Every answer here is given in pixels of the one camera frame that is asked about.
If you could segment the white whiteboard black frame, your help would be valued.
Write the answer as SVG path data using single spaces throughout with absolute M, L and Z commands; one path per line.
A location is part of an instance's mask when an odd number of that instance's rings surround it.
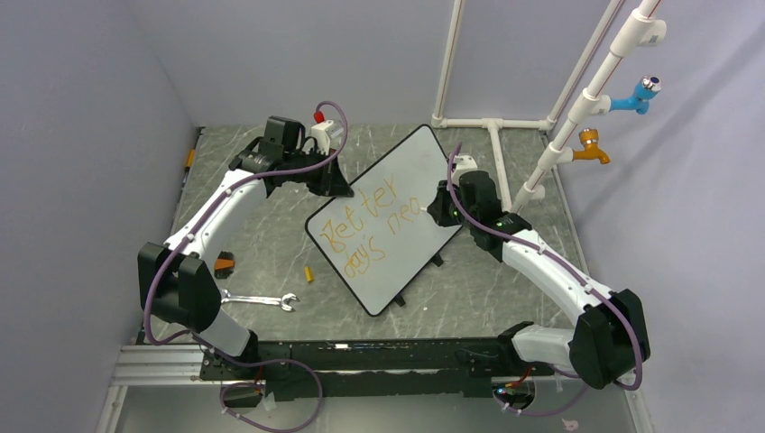
M 420 210 L 445 178 L 447 155 L 422 124 L 308 217 L 309 238 L 363 310 L 378 316 L 458 233 Z

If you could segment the yellow marker cap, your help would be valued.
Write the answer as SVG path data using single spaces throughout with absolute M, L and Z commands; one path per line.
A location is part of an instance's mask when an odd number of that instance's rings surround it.
M 311 270 L 310 267 L 306 266 L 304 268 L 304 273 L 305 273 L 305 279 L 307 283 L 312 283 L 315 280 L 313 271 Z

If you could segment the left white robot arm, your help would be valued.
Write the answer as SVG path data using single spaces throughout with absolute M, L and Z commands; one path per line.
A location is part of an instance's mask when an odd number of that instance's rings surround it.
M 305 185 L 321 197 L 351 198 L 342 174 L 337 139 L 345 145 L 344 117 L 330 121 L 321 111 L 307 129 L 296 120 L 271 116 L 263 134 L 228 164 L 215 193 L 186 225 L 161 244 L 146 243 L 138 253 L 143 328 L 153 345 L 152 318 L 179 324 L 203 344 L 225 354 L 223 365 L 235 378 L 252 376 L 259 366 L 258 336 L 240 325 L 222 305 L 214 267 L 228 239 L 259 205 L 285 183 Z

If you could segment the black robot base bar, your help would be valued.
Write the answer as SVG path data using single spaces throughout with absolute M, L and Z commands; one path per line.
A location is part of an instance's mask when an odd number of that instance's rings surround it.
M 531 385 L 552 370 L 512 354 L 496 337 L 262 341 L 264 367 L 242 367 L 205 352 L 205 382 L 258 382 L 277 401 L 314 397 L 458 394 L 490 397 L 492 389 L 522 379 Z

